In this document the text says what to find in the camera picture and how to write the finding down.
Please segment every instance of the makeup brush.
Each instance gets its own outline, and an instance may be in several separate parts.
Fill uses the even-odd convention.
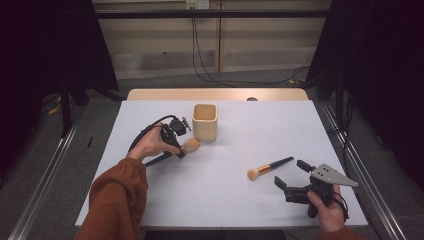
[[[284,158],[282,160],[270,163],[268,165],[262,166],[260,168],[252,168],[247,172],[247,177],[250,179],[250,181],[255,180],[258,176],[263,175],[271,170],[274,170],[285,163],[293,160],[293,157]]]
[[[181,145],[181,150],[185,153],[192,153],[195,152],[200,147],[199,141],[195,138],[189,138],[187,139],[183,145]]]

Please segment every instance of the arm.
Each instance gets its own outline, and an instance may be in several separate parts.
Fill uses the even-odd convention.
[[[147,199],[146,167],[142,160],[179,149],[160,138],[160,127],[149,131],[126,158],[100,175],[91,186],[90,210],[75,239],[137,239]]]
[[[340,194],[340,186],[333,186],[334,192]],[[341,201],[340,195],[334,194],[334,197]],[[324,205],[321,198],[314,192],[308,192],[308,198],[312,204],[317,207],[320,233],[318,240],[362,240],[351,229],[344,225],[344,216],[342,208],[332,202],[328,206]]]

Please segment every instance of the rust-colored sweater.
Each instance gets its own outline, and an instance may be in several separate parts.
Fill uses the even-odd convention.
[[[147,201],[146,167],[132,158],[121,160],[91,186],[89,212],[75,236],[80,239],[137,239]],[[318,240],[362,240],[349,228],[325,233]]]

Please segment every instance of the person's left hand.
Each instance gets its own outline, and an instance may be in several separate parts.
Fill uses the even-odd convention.
[[[165,143],[160,137],[162,123],[156,124],[150,131],[144,135],[131,151],[128,152],[128,158],[134,158],[142,161],[145,157],[156,156],[161,152],[167,151],[172,154],[178,154],[180,149]]]

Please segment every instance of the hand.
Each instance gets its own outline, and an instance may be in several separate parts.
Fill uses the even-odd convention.
[[[150,131],[144,135],[131,151],[128,152],[128,158],[134,158],[142,161],[145,157],[156,156],[161,152],[167,151],[172,154],[178,154],[180,149],[165,143],[160,137],[162,123],[156,124]]]
[[[340,186],[334,184],[333,191],[340,194]],[[342,200],[338,194],[333,194],[333,196],[341,202]],[[344,227],[343,209],[340,205],[334,201],[330,201],[330,203],[327,204],[328,206],[326,206],[321,198],[312,191],[308,192],[308,198],[318,210],[318,220],[322,231],[336,232]]]

